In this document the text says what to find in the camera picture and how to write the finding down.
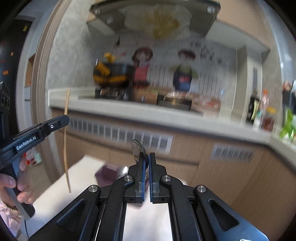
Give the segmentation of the person's left hand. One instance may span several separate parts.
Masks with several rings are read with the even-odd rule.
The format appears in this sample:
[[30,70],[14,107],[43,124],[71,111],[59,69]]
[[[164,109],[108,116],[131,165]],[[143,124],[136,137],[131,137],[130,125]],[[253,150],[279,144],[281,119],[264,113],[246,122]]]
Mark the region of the person's left hand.
[[1,173],[1,200],[9,208],[15,208],[13,200],[10,198],[6,188],[17,188],[20,193],[17,195],[17,200],[20,203],[32,204],[34,202],[32,190],[32,178],[29,171],[26,170],[27,160],[22,157],[20,160],[20,175],[17,180],[15,178]]

